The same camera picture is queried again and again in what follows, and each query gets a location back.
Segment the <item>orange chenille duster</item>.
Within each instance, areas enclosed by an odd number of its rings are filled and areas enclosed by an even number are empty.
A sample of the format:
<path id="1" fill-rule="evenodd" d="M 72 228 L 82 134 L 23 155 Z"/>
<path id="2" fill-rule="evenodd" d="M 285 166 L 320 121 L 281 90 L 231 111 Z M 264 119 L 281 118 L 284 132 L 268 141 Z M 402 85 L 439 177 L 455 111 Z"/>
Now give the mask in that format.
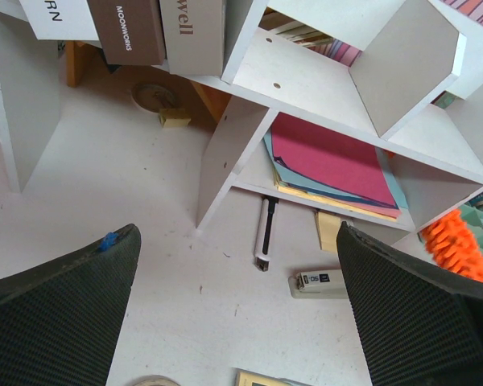
<path id="1" fill-rule="evenodd" d="M 420 235 L 440 268 L 483 283 L 483 253 L 460 209 L 428 225 Z"/>

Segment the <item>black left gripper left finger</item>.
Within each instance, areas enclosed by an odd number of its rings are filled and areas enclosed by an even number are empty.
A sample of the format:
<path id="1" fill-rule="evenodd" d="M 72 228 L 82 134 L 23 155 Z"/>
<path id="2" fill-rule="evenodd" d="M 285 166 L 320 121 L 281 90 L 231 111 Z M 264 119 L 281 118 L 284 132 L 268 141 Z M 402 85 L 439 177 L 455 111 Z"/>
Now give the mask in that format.
<path id="1" fill-rule="evenodd" d="M 128 224 L 0 279 L 0 385 L 104 385 L 140 250 Z"/>

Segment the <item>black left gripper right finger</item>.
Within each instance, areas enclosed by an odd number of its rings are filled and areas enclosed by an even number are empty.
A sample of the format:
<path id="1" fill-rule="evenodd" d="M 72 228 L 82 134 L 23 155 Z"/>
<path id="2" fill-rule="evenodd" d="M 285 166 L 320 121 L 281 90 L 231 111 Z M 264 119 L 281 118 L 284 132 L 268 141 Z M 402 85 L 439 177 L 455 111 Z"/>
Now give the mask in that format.
<path id="1" fill-rule="evenodd" d="M 483 283 L 343 223 L 345 287 L 374 385 L 483 385 Z"/>

